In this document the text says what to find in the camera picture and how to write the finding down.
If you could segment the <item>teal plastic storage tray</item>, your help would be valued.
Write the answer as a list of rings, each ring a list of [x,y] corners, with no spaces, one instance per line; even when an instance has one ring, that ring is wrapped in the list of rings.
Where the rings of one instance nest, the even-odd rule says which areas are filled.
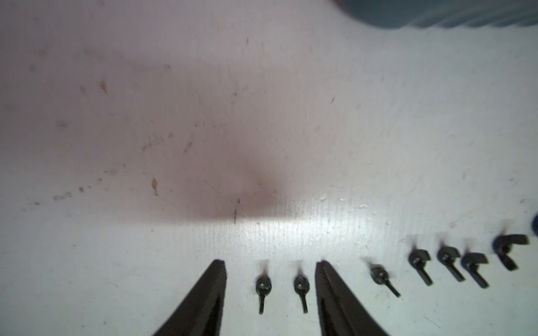
[[[350,17],[372,27],[532,27],[535,0],[348,0],[335,4]]]

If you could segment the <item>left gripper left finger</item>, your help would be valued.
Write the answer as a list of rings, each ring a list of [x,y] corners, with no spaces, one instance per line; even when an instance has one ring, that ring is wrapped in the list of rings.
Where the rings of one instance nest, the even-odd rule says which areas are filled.
[[[182,303],[155,332],[171,336],[218,336],[226,292],[226,266],[213,260]]]

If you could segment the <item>eleventh black wing nut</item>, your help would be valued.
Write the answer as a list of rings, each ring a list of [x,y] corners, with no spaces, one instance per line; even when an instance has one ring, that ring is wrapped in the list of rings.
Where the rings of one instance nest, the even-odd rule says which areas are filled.
[[[452,246],[442,245],[437,253],[438,261],[447,268],[458,282],[465,280],[462,273],[455,267],[455,262],[461,257],[460,252]]]

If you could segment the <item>twelfth black wing nut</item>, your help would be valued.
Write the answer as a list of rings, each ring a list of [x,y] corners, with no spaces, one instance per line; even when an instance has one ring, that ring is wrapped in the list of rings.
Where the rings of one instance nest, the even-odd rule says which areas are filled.
[[[401,297],[399,291],[392,285],[388,271],[382,265],[371,266],[371,278],[379,286],[386,286],[397,298]]]

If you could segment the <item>fourteenth black wing nut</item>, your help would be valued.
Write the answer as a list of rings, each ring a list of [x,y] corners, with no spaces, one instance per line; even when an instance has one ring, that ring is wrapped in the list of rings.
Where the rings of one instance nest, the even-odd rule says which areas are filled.
[[[259,314],[262,315],[265,308],[265,299],[272,291],[272,281],[270,280],[270,277],[267,274],[262,274],[256,280],[255,289],[259,297]]]

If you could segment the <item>thirteenth black wing nut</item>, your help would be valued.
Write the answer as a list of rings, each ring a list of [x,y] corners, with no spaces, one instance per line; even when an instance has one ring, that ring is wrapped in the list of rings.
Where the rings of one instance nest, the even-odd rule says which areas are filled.
[[[310,291],[310,282],[303,274],[298,274],[294,279],[294,291],[299,296],[304,314],[308,313],[308,303],[306,295]]]

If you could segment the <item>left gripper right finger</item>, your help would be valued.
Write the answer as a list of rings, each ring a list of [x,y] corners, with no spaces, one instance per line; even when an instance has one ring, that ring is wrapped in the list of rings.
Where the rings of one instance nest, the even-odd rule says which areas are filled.
[[[316,264],[315,288],[323,335],[388,335],[326,260]]]

